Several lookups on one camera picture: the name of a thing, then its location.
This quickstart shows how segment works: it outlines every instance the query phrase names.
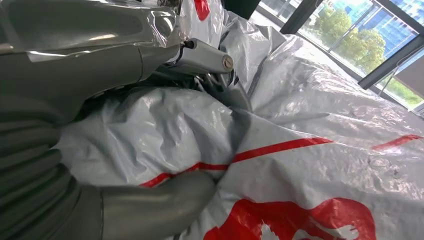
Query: green foliage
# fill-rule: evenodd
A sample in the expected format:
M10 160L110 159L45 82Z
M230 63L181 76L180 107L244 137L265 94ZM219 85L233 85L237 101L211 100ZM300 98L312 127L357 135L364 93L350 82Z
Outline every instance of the green foliage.
M332 45L351 27L352 20L343 9L336 11L324 8L316 20L314 28L322 33L322 41L326 45Z
M386 85L387 81L390 79L390 77L386 77L384 80L381 81L381 85ZM414 106L423 99L416 95L413 91L411 91L409 88L407 88L405 85L403 85L401 82L397 81L396 79L392 79L390 83L387 85L386 90L389 92L397 95L399 98L403 99L408 105Z
M314 28L319 30L321 40L328 46L334 44L351 27L352 20L343 9L326 7L317 19ZM334 50L344 59L364 72L370 73L384 62L385 41L378 31L353 29Z

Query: folds of plastic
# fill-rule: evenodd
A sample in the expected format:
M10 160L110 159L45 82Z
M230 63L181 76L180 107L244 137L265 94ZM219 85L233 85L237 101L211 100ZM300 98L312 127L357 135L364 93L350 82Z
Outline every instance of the folds of plastic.
M227 15L250 127L184 240L419 239L422 120L297 36Z
M134 89L62 129L56 148L82 183L153 187L184 171L228 168L246 131L244 119L190 89Z
M218 48L224 27L221 0L183 0L180 16L184 19L184 32L190 38Z
M154 186L227 169L207 208L172 239L420 239L422 120L361 89L307 41L223 19L221 49L253 113L177 88L111 99L63 130L58 148L72 173Z

